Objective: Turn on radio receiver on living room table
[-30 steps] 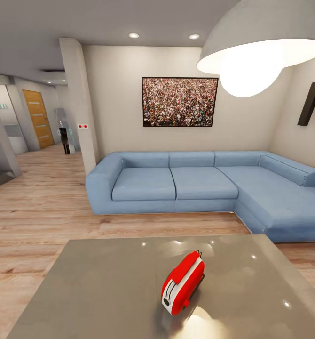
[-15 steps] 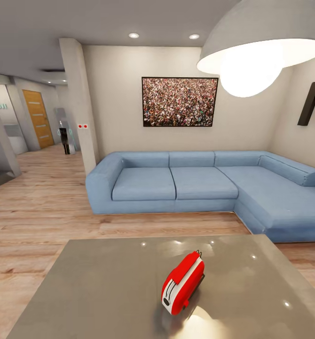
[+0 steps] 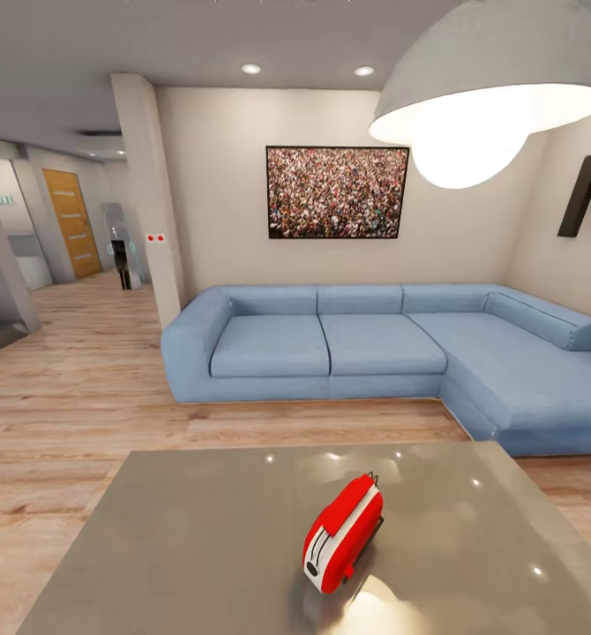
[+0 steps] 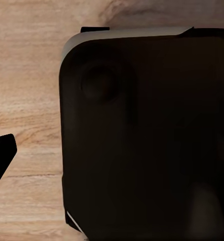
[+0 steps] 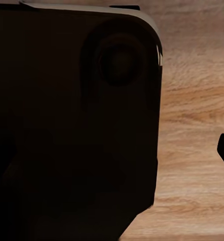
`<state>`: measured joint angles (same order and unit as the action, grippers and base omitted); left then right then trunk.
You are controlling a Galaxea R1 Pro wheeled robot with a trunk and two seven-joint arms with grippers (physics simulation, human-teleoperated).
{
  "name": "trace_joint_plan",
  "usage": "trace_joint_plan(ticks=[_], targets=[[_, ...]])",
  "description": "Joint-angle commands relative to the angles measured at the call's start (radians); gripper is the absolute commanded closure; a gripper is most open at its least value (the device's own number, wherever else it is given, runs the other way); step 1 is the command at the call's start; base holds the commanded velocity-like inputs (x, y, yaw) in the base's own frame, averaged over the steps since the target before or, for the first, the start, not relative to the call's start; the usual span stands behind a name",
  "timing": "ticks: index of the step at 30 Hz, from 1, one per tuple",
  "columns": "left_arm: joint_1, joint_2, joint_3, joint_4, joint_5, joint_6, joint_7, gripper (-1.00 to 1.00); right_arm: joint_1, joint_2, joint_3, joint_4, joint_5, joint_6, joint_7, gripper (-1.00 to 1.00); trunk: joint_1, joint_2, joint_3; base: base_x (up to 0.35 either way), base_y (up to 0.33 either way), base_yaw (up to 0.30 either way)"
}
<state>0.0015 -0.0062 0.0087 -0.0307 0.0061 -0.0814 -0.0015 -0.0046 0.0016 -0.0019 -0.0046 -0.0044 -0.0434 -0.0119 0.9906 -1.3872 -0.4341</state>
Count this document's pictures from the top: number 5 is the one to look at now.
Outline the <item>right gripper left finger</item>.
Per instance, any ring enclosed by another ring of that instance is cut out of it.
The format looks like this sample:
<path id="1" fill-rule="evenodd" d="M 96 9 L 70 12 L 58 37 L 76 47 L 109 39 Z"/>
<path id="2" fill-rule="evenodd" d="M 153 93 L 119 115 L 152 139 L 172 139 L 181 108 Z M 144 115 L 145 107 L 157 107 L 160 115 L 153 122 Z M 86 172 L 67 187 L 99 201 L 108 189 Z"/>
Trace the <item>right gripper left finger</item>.
<path id="1" fill-rule="evenodd" d="M 13 134 L 0 137 L 0 179 L 17 153 L 16 140 Z"/>

